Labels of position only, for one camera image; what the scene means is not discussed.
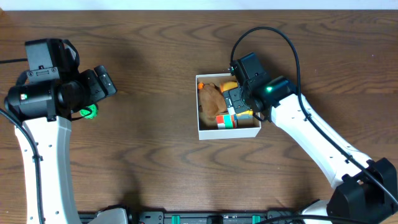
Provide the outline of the brown plush toy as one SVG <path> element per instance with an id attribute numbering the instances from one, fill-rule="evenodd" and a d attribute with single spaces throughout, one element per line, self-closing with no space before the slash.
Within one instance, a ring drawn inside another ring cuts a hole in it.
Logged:
<path id="1" fill-rule="evenodd" d="M 202 112 L 210 120 L 227 111 L 224 97 L 214 83 L 199 83 L 198 99 Z"/>

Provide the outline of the multicolour puzzle cube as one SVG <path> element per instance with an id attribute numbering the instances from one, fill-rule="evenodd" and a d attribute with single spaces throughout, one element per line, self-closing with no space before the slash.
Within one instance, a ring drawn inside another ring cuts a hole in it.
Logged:
<path id="1" fill-rule="evenodd" d="M 216 117 L 218 129 L 235 129 L 238 122 L 235 115 L 220 114 Z"/>

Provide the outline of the orange rubber duck toy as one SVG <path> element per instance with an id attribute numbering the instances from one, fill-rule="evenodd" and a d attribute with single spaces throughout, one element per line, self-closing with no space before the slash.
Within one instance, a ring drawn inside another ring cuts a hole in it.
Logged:
<path id="1" fill-rule="evenodd" d="M 237 87 L 238 87 L 237 82 L 232 82 L 232 81 L 224 82 L 220 84 L 220 91 L 224 93 L 225 91 L 232 90 Z"/>

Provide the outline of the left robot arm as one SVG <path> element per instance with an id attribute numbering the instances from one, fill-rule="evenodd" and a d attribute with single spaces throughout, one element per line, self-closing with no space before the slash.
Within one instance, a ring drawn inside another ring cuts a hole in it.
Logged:
<path id="1" fill-rule="evenodd" d="M 102 65 L 82 73 L 29 70 L 10 88 L 3 113 L 15 125 L 22 153 L 27 223 L 82 222 L 70 170 L 72 114 L 116 92 Z"/>

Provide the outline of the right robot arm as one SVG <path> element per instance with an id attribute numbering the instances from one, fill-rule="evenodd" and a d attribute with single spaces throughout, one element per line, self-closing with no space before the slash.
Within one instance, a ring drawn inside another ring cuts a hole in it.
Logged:
<path id="1" fill-rule="evenodd" d="M 332 189 L 297 215 L 302 223 L 380 223 L 397 213 L 397 171 L 386 158 L 372 160 L 345 141 L 284 77 L 221 85 L 232 114 L 252 110 L 285 131 L 315 161 Z"/>

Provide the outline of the green round ridged disc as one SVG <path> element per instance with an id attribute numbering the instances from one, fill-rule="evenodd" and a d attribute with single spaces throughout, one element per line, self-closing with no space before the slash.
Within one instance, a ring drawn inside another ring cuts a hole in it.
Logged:
<path id="1" fill-rule="evenodd" d="M 89 105 L 80 110 L 80 114 L 82 118 L 94 119 L 98 114 L 98 107 L 96 104 Z"/>

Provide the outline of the grey yellow toy truck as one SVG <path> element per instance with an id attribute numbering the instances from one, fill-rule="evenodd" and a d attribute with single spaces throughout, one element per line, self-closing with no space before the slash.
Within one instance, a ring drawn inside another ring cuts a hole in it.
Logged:
<path id="1" fill-rule="evenodd" d="M 237 120 L 252 119 L 252 117 L 253 117 L 253 111 L 252 110 L 247 110 L 245 112 L 236 114 L 236 119 Z"/>

